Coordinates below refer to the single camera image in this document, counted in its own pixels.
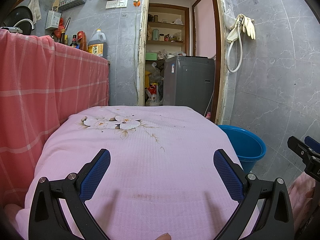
silver faucet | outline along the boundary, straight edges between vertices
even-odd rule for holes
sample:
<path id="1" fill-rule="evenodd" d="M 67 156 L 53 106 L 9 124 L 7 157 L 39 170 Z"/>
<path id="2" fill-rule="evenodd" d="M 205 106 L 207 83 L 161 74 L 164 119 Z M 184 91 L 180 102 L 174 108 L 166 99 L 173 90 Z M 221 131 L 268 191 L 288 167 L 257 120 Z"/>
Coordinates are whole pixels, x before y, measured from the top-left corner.
<path id="1" fill-rule="evenodd" d="M 19 25 L 20 23 L 23 23 L 23 22 L 30 23 L 31 24 L 31 30 L 35 29 L 35 25 L 33 24 L 33 22 L 30 19 L 22 19 L 22 20 L 18 21 L 13 27 L 17 27 L 17 25 Z"/>

blue gripper pad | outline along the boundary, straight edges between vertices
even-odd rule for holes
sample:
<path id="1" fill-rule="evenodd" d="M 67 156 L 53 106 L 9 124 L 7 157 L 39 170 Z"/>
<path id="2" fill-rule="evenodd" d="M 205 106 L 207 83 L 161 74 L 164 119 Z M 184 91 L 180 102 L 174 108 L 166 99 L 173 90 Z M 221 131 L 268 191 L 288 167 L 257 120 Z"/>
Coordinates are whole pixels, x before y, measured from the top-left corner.
<path id="1" fill-rule="evenodd" d="M 320 143 L 311 138 L 310 136 L 305 137 L 304 143 L 313 149 L 316 153 L 320 153 Z"/>
<path id="2" fill-rule="evenodd" d="M 227 188 L 230 197 L 240 203 L 244 199 L 243 185 L 219 150 L 215 151 L 213 155 L 213 164 L 223 184 Z"/>
<path id="3" fill-rule="evenodd" d="M 95 165 L 91 168 L 88 175 L 84 178 L 81 183 L 80 199 L 84 203 L 86 200 L 92 198 L 96 191 L 100 181 L 106 173 L 111 161 L 110 152 L 105 150 L 100 156 Z"/>

metal screw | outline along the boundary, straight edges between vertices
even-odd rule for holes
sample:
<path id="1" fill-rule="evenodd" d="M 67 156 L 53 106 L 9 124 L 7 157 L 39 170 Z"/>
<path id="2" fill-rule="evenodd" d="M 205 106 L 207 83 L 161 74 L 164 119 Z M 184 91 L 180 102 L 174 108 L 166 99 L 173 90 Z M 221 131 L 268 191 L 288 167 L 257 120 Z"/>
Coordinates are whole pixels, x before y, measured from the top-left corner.
<path id="1" fill-rule="evenodd" d="M 77 174 L 75 174 L 75 173 L 70 173 L 70 174 L 68 175 L 68 179 L 74 179 L 76 176 L 77 176 Z"/>
<path id="2" fill-rule="evenodd" d="M 283 183 L 284 183 L 283 179 L 281 179 L 281 178 L 278 178 L 278 179 L 277 179 L 277 182 L 278 182 L 279 184 L 283 184 Z"/>
<path id="3" fill-rule="evenodd" d="M 39 179 L 39 182 L 40 182 L 40 183 L 44 183 L 46 179 L 47 179 L 46 177 L 41 177 L 41 178 Z"/>
<path id="4" fill-rule="evenodd" d="M 252 173 L 248 174 L 248 179 L 249 180 L 255 180 L 256 178 L 257 178 L 256 175 L 254 175 Z"/>

person's hand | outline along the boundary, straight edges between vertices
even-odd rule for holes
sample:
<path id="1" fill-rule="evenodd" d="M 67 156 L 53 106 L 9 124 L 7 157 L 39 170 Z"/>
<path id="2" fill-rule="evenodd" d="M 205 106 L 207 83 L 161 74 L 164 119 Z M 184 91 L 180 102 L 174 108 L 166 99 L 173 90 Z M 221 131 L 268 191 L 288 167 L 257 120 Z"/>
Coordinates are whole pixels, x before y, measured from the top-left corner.
<path id="1" fill-rule="evenodd" d="M 165 233 L 159 236 L 156 240 L 171 240 L 171 236 L 169 235 L 169 233 Z"/>

white hose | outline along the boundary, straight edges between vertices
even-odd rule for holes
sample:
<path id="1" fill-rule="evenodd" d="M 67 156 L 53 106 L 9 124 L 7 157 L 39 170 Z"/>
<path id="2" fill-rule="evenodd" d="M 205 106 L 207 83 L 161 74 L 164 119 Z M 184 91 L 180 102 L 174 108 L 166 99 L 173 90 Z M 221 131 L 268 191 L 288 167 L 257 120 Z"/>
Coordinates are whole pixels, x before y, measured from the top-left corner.
<path id="1" fill-rule="evenodd" d="M 239 39 L 239 43 L 240 43 L 240 60 L 239 60 L 239 64 L 238 64 L 238 66 L 236 67 L 236 69 L 235 69 L 235 70 L 231 70 L 231 69 L 230 69 L 230 51 L 231 51 L 231 48 L 232 48 L 233 43 L 234 43 L 234 41 L 233 41 L 233 42 L 231 42 L 231 44 L 230 44 L 230 47 L 229 47 L 229 50 L 228 50 L 228 54 L 227 54 L 227 68 L 228 68 L 229 72 L 231 72 L 231 73 L 235 73 L 235 72 L 238 71 L 238 69 L 239 69 L 240 66 L 241 66 L 242 56 L 243 56 L 243 54 L 242 54 L 241 36 L 240 36 L 240 25 L 239 25 L 239 24 L 237 24 L 237 25 L 238 25 L 238 39 Z"/>

